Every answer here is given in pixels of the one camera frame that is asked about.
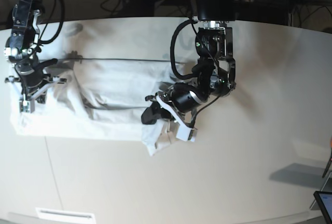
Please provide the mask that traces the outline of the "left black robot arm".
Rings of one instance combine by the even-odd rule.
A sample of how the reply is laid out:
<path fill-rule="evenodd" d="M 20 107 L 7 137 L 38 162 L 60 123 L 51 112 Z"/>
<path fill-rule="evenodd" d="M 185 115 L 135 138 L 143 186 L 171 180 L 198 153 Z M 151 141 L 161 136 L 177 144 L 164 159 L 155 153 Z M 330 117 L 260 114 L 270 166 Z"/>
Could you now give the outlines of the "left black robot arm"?
<path fill-rule="evenodd" d="M 212 104 L 208 101 L 211 95 L 218 100 L 236 87 L 232 28 L 227 25 L 235 20 L 233 0 L 193 0 L 192 6 L 197 15 L 177 26 L 170 43 L 171 69 L 179 82 L 145 98 L 151 105 L 141 115 L 142 124 L 153 125 L 163 119 L 192 129 L 199 113 Z M 199 58 L 191 73 L 183 75 L 176 67 L 176 40 L 184 27 L 198 22 L 204 24 L 194 30 Z"/>

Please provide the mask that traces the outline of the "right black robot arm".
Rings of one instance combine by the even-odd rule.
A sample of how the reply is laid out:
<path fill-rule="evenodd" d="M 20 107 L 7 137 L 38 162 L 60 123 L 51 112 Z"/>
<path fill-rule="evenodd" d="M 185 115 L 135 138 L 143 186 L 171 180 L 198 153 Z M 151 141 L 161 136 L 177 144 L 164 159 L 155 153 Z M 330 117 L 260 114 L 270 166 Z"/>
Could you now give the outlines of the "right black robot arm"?
<path fill-rule="evenodd" d="M 66 83 L 66 79 L 53 77 L 45 73 L 45 69 L 56 65 L 57 59 L 40 61 L 38 53 L 41 47 L 52 43 L 59 36 L 64 23 L 64 0 L 54 0 L 60 3 L 60 22 L 56 33 L 43 40 L 43 31 L 39 24 L 45 15 L 43 0 L 18 0 L 12 9 L 12 28 L 6 41 L 4 55 L 12 64 L 15 76 L 5 78 L 6 83 L 15 87 L 18 83 L 19 107 L 21 112 L 31 113 L 35 102 L 45 103 L 47 90 L 57 83 Z"/>

